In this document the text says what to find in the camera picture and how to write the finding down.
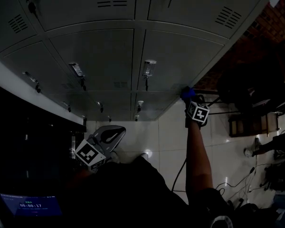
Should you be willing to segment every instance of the forearm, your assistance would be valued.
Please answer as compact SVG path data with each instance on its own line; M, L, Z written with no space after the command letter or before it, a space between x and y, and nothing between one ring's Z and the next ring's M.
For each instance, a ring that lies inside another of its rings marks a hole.
M186 192L191 195L205 188L213 188L211 166L199 126L191 121L188 127Z

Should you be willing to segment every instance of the timer display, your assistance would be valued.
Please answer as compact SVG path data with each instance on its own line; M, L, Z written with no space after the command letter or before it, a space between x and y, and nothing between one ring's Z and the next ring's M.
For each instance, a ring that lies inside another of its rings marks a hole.
M0 194L14 216L59 216L62 215L55 196L29 197Z

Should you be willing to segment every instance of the person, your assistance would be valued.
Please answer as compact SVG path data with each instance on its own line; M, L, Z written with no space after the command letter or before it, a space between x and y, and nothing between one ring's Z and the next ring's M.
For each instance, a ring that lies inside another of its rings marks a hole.
M189 98L183 98L187 106ZM210 162L199 125L191 119L186 122L188 205L169 190L144 153L130 164L106 163L96 174L82 179L67 202L70 217L78 217L76 224L119 221L125 225L152 225L159 222L231 228L233 209L213 188Z
M252 148L245 148L244 154L247 157L254 157L259 154L265 154L271 150L283 151L285 153L285 133L273 137L272 141L267 144L261 144L260 139L255 139L255 146Z

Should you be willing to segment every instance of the floor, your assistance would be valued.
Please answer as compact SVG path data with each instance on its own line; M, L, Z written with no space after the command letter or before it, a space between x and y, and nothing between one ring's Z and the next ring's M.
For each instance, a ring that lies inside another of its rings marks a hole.
M187 129L185 128L184 103L177 101L164 115L155 122L87 122L87 133L93 133L102 125L114 124L126 128L126 135L115 149L122 163L129 163L143 152L148 153L149 162L164 177L168 188L172 188L173 182L186 158ZM228 112L234 110L226 104L218 103L210 108L211 113ZM255 167L256 159L243 155L243 149L254 144L254 136L229 137L228 114L210 115L208 123L201 129L204 145L212 168L213 185L228 182L234 186L247 176ZM279 131L259 135L262 144L272 140L285 129L285 115L279 117ZM257 164L273 162L273 153L260 155ZM255 203L259 208L269 207L275 195L274 191L264 191L259 184L264 179L266 165L256 167L256 174L251 174L245 182L241 182L236 188L226 184L218 189L223 193L225 200L231 200L237 205L239 198L245 202ZM175 190L185 190L186 168L184 168L175 184ZM188 203L185 192L177 194Z

